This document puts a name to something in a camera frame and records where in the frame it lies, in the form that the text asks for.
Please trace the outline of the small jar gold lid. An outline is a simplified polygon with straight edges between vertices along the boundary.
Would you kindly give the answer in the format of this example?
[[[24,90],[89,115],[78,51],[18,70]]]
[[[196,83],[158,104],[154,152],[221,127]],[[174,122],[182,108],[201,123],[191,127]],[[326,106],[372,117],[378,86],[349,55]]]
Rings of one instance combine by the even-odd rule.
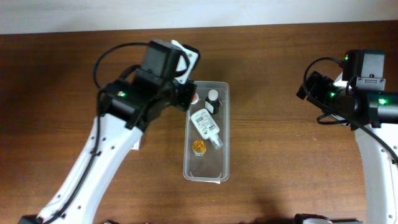
[[[196,140],[193,142],[192,149],[193,149],[194,155],[203,156],[206,152],[206,144],[202,140]]]

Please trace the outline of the white Panadol box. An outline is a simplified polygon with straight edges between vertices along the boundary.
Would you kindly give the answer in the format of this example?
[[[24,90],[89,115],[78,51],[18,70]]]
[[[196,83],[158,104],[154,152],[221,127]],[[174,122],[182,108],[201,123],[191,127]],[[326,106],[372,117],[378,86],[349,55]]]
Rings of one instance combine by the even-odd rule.
[[[140,146],[141,146],[141,140],[138,140],[137,142],[135,142],[131,148],[131,150],[134,151],[139,151],[140,150]]]

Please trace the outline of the white squeeze bottle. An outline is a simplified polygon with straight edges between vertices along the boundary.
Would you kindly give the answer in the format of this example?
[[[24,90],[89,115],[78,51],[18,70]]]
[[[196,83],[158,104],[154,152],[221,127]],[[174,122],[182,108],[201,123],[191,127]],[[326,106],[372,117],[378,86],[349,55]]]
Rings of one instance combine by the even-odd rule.
[[[216,150],[223,147],[223,142],[218,136],[220,128],[207,109],[198,110],[191,115],[190,119],[204,140],[210,140]]]

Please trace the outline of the dark bottle white cap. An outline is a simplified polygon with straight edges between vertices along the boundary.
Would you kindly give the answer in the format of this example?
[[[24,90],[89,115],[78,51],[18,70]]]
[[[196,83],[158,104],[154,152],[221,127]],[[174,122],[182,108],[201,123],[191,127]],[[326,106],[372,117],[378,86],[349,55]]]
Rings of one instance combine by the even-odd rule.
[[[211,114],[217,114],[220,108],[220,101],[218,99],[218,92],[216,90],[210,90],[208,96],[205,99],[205,108]]]

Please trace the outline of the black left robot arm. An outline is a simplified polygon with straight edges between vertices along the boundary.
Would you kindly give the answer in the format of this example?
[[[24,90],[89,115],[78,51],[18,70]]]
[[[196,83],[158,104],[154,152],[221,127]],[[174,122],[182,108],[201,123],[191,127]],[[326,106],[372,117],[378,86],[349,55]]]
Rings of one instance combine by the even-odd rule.
[[[100,87],[89,138],[67,178],[37,215],[19,223],[92,223],[124,158],[168,106],[187,111],[196,90],[189,78],[200,51],[176,40],[152,40],[139,65]]]

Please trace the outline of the orange tablet tube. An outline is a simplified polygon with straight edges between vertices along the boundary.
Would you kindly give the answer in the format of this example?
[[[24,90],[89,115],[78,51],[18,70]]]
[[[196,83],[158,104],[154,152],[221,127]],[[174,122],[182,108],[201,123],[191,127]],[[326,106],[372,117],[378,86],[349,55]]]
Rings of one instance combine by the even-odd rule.
[[[195,93],[194,96],[193,96],[193,99],[192,99],[191,104],[192,104],[192,105],[195,105],[196,103],[198,103],[199,99],[200,99],[200,98],[199,98],[198,94]]]

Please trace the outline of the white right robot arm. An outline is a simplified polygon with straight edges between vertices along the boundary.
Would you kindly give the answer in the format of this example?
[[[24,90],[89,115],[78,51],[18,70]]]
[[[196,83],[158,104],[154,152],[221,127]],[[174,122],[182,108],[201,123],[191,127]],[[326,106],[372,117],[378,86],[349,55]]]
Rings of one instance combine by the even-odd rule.
[[[366,189],[367,222],[397,223],[397,93],[384,79],[318,72],[306,75],[297,96],[321,109],[317,122],[341,124],[354,132]]]

